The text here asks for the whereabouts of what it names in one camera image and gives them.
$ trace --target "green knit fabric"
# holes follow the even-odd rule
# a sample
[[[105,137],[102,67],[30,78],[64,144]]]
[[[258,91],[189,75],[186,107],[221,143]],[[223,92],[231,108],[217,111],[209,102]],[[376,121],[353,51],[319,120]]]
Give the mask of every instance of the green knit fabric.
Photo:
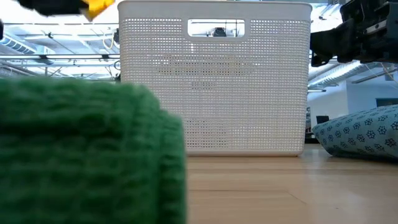
[[[143,86],[0,80],[1,224],[184,224],[182,122]]]

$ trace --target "blue patterned pillow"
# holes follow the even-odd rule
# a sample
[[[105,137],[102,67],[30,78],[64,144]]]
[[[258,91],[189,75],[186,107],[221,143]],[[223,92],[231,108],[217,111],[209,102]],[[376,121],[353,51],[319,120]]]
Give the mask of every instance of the blue patterned pillow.
[[[398,105],[336,118],[316,125],[313,133],[332,156],[398,159]]]

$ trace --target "perforated basket wall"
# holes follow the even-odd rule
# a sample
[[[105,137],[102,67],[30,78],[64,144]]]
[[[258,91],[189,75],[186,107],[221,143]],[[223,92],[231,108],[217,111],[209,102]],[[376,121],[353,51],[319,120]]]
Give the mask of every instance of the perforated basket wall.
[[[124,1],[122,82],[182,116],[189,154],[294,156],[303,150],[309,4]],[[244,19],[240,38],[190,37],[189,19]]]

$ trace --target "yellow object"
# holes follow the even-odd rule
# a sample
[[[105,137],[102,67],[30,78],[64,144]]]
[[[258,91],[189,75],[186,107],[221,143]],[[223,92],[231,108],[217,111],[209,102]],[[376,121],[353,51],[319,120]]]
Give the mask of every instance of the yellow object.
[[[88,9],[85,9],[82,13],[86,18],[92,21],[95,17],[101,14],[105,9],[114,4],[115,0],[83,0],[88,4]]]

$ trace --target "wooden floor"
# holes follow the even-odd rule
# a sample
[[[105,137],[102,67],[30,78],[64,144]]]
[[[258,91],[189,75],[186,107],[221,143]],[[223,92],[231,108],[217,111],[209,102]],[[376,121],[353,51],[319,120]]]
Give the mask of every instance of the wooden floor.
[[[189,224],[397,224],[398,165],[329,157],[188,159]]]

